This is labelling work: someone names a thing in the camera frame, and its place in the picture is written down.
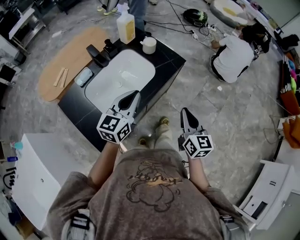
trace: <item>black pants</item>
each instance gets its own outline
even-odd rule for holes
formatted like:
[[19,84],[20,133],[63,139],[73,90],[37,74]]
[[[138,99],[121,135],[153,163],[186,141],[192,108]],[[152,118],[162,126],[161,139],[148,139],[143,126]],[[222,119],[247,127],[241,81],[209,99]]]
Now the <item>black pants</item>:
[[[218,71],[216,70],[215,66],[214,66],[214,60],[220,55],[220,53],[222,51],[224,51],[224,49],[226,48],[226,46],[222,46],[219,48],[219,50],[217,51],[216,55],[214,56],[214,58],[211,60],[211,68],[212,71],[218,76],[218,78],[222,81],[225,81],[224,78],[218,73]],[[241,71],[241,73],[238,75],[238,77],[248,68],[248,66],[245,66],[244,69]]]

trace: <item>wooden stick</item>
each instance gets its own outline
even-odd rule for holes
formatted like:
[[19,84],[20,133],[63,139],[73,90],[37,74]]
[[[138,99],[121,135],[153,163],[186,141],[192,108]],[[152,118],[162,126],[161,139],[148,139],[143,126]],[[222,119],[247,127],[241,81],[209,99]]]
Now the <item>wooden stick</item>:
[[60,81],[60,78],[61,78],[61,75],[62,73],[64,72],[65,68],[62,67],[61,70],[60,70],[60,73],[57,75],[57,78],[56,78],[56,81],[54,82],[53,86],[56,87],[58,82]]
[[68,68],[65,68],[64,70],[64,74],[62,75],[62,81],[61,81],[61,84],[60,84],[60,88],[64,88],[65,87],[65,82],[66,82],[66,78],[67,78],[67,75],[68,75]]

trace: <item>wooden countertop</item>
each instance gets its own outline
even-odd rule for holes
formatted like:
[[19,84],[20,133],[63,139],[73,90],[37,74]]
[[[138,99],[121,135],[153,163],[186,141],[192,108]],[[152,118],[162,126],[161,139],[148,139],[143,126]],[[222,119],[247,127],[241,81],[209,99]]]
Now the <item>wooden countertop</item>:
[[[45,101],[53,101],[61,98],[64,90],[71,85],[77,74],[91,62],[91,57],[86,48],[93,44],[99,51],[105,46],[104,41],[108,35],[99,27],[90,27],[75,36],[67,43],[58,54],[44,68],[38,83],[38,91]],[[54,82],[60,73],[61,68],[68,68],[65,87],[60,88],[60,79],[57,87]]]

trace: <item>marble floor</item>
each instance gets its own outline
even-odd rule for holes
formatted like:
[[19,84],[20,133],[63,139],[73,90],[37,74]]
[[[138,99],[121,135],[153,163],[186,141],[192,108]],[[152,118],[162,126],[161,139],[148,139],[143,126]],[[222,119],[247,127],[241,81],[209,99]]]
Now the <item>marble floor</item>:
[[[216,24],[221,30],[230,30],[212,15],[203,0],[172,1],[187,8],[204,10],[209,16],[209,24]],[[178,6],[174,8],[179,14],[184,11]],[[56,133],[64,140],[76,161],[87,169],[97,159],[99,152],[64,115],[57,103],[45,102],[38,94],[38,80],[43,68],[74,35],[96,25],[105,29],[112,41],[118,39],[118,15],[104,17],[96,9],[95,0],[83,0],[68,15],[53,8],[45,16],[50,31],[43,30],[34,39],[29,47],[31,55],[21,66],[22,72],[16,86],[7,91],[2,102],[6,106],[6,110],[0,112],[2,139],[20,140],[23,133]],[[149,4],[146,20],[179,23],[165,0],[159,0],[157,6]],[[182,30],[182,26],[165,26]],[[52,34],[59,30],[63,33],[52,38]],[[130,147],[138,137],[153,133],[153,119],[167,115],[171,121],[173,142],[177,146],[177,137],[181,134],[180,110],[188,107],[214,141],[214,151],[203,159],[205,172],[211,184],[221,188],[236,203],[253,180],[259,160],[272,159],[277,146],[267,142],[263,129],[273,128],[269,115],[280,116],[280,109],[274,100],[279,80],[278,53],[270,47],[270,51],[254,61],[236,83],[227,84],[220,82],[208,67],[213,51],[190,35],[150,24],[146,25],[146,30],[187,62],[167,93],[137,125],[126,145]],[[202,43],[208,45],[210,40]],[[274,130],[266,130],[266,135],[271,142],[277,139]]]

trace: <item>faucet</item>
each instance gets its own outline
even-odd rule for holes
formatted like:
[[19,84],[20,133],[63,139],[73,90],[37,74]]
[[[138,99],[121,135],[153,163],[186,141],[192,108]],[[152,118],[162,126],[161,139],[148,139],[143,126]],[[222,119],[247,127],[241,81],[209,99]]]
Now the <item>faucet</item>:
[[105,57],[103,57],[100,52],[98,51],[97,48],[94,47],[94,45],[89,45],[86,50],[88,51],[88,53],[90,54],[90,56],[92,57],[92,59],[94,60],[94,62],[101,68],[105,68],[108,63],[109,60],[106,59]]
[[109,58],[112,59],[118,54],[117,47],[109,40],[105,40],[104,43],[106,44],[103,48],[109,55]]

